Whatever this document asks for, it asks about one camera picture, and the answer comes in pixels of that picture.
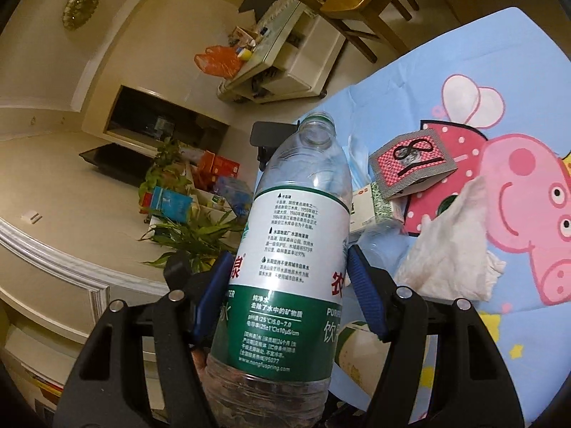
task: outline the blue bedsheet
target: blue bedsheet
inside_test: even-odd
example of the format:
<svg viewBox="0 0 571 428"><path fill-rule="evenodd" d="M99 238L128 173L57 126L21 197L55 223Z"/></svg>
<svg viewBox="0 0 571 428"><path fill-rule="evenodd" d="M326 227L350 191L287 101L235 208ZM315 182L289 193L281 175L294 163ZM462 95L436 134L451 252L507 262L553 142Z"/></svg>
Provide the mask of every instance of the blue bedsheet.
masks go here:
<svg viewBox="0 0 571 428"><path fill-rule="evenodd" d="M339 143L347 144L353 133L369 152L418 130L422 120L440 131L442 122L455 130L455 124L470 125L490 141L473 133L465 159L474 170L459 166L459 172L475 176L483 154L501 160L509 152L497 163L498 172L512 172L521 194L537 192L525 217L517 205L523 203L506 209L500 200L489 249L507 265L491 301L478 306L497 338L527 423L547 407L571 370L571 233L565 222L571 164L563 160L571 148L570 98L569 59L524 13L509 8L416 48L318 108L335 119ZM555 187L534 180L536 165L545 166L542 175L554 175ZM536 226L539 218L546 222ZM531 238L520 246L528 232L555 237L557 249ZM421 389L419 398L428 395ZM416 417L421 410L415 409Z"/></svg>

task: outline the dining table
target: dining table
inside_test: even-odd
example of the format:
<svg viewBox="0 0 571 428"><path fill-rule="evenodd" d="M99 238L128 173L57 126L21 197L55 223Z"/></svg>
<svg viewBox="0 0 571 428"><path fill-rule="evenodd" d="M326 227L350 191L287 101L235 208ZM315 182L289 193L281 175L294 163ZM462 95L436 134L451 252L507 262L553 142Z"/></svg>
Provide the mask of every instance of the dining table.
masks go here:
<svg viewBox="0 0 571 428"><path fill-rule="evenodd" d="M526 424L570 385L570 97L569 58L526 14L507 8L419 46L316 108L333 117L342 146L352 136L369 154L419 129L442 139L458 169L407 198L409 246L424 215L435 218L445 198L484 176L487 249L505 268L491 299L474 305ZM346 290L341 325L364 320ZM428 347L423 373L433 375L436 341ZM424 378L411 422L425 416L431 389ZM370 401L337 365L330 391L362 410Z"/></svg>

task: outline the green plant leaves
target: green plant leaves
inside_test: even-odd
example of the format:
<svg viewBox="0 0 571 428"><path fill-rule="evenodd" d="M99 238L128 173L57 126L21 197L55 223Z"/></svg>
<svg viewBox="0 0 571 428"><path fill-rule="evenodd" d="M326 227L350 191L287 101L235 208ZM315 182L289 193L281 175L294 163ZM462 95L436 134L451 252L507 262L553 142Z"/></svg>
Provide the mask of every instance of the green plant leaves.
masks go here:
<svg viewBox="0 0 571 428"><path fill-rule="evenodd" d="M156 224L147 231L140 241L151 240L175 251L188 252L193 273L209 270L210 262L216 259L221 251L227 250L236 253L234 248L222 241L222 237L228 231L239 231L243 227L236 220L231 220L225 224L221 223L228 218L228 214L221 217L216 224L212 223L209 217L202 217L200 222L191 220L187 224L166 219L163 223ZM159 259L145 264L163 268L168 257L172 254L173 252L165 253Z"/></svg>
<svg viewBox="0 0 571 428"><path fill-rule="evenodd" d="M161 255L161 257L159 257L159 259L152 261L152 262L146 262L143 264L150 265L153 267L163 268L167 264L168 258L171 257L173 254L174 254L174 252L167 252L167 253Z"/></svg>
<svg viewBox="0 0 571 428"><path fill-rule="evenodd" d="M157 148L155 160L145 175L145 181L139 187L139 200L145 193L152 193L155 187L186 194L186 188L192 182L182 175L183 167L177 164L181 161L178 140L166 138L163 145Z"/></svg>

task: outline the decorative wall ornament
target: decorative wall ornament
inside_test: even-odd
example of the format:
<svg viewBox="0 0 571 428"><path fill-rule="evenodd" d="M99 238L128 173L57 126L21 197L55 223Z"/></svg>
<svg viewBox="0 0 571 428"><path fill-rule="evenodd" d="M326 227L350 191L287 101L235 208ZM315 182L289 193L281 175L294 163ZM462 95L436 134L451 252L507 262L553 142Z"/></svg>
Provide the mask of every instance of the decorative wall ornament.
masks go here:
<svg viewBox="0 0 571 428"><path fill-rule="evenodd" d="M99 5L99 0L68 0L62 21L64 27L74 31L89 21Z"/></svg>

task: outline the floor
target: floor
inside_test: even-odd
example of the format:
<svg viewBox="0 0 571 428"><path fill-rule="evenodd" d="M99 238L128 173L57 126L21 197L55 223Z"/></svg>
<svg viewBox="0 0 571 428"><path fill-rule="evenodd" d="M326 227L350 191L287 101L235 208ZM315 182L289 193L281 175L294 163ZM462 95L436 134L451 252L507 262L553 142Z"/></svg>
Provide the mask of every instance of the floor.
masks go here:
<svg viewBox="0 0 571 428"><path fill-rule="evenodd" d="M417 47L459 26L443 0L417 1L420 11L413 12L413 19L409 22L406 22L392 7L381 14L383 20L399 34L407 46ZM567 18L558 0L475 0L475 2L483 15L510 6L520 8L571 57L571 20ZM378 56L378 61L370 64L352 45L347 44L329 77L328 96L367 78L396 58L392 48L387 45L374 41L367 43ZM221 154L241 163L239 176L253 187L258 172L258 162L257 150L249 145L252 124L259 120L292 122L315 108L321 101L324 100L304 98L265 105L253 103L238 105L237 111L241 118L228 130Z"/></svg>

